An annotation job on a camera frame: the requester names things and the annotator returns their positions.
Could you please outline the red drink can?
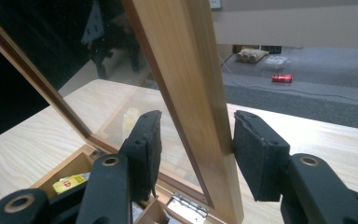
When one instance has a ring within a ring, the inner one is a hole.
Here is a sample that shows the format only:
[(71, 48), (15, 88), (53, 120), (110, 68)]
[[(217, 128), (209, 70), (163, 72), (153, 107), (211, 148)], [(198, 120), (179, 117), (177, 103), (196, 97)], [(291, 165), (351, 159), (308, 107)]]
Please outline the red drink can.
[(288, 74), (273, 74), (271, 76), (271, 81), (277, 83), (292, 83), (293, 76)]

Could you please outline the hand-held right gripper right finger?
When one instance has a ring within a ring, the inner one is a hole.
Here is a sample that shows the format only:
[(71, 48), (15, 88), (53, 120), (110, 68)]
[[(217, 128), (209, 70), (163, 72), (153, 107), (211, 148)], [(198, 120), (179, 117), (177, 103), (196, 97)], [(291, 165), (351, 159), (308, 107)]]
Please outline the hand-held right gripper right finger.
[(234, 113), (234, 155), (255, 201), (278, 202), (278, 176), (290, 145), (256, 114)]

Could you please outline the clear plastic package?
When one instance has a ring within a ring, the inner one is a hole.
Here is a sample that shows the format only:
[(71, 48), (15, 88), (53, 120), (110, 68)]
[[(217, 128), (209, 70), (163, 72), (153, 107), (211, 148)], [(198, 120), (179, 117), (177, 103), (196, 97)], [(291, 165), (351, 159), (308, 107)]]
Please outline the clear plastic package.
[(282, 70), (289, 64), (289, 60), (283, 56), (268, 56), (262, 67), (267, 70)]

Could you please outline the cardboard rolls pack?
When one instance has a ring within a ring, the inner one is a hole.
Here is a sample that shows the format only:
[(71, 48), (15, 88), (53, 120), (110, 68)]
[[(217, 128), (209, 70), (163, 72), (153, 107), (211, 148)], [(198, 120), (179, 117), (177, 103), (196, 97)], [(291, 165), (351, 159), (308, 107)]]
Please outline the cardboard rolls pack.
[(269, 53), (262, 49), (242, 48), (236, 55), (236, 60), (242, 63), (257, 63)]

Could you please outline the wooden box with glass lid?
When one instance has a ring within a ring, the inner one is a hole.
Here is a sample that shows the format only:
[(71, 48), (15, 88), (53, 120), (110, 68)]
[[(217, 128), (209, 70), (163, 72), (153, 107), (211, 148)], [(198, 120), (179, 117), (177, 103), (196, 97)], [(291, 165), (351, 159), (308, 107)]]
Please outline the wooden box with glass lid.
[(157, 191), (243, 208), (208, 0), (0, 0), (0, 50), (87, 143), (117, 152), (161, 114)]

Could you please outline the assorted tea packets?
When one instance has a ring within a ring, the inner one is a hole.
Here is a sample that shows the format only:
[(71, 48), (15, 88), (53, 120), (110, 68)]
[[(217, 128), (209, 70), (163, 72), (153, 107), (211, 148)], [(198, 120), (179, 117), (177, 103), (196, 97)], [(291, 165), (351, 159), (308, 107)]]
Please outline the assorted tea packets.
[[(59, 181), (55, 182), (52, 187), (57, 194), (66, 192), (69, 189), (78, 187), (83, 183), (86, 183), (90, 178), (90, 173), (83, 173), (77, 175), (70, 175), (67, 177), (61, 178)], [(132, 219), (136, 220), (143, 212), (143, 208), (136, 204), (132, 204)]]

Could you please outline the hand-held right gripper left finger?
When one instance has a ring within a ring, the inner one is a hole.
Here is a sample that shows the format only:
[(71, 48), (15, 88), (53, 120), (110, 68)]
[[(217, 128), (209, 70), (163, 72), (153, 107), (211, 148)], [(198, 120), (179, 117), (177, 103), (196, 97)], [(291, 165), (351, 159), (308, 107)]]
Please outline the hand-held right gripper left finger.
[(159, 110), (141, 115), (119, 150), (129, 160), (133, 202), (146, 202), (150, 195), (156, 196), (162, 152), (160, 120)]

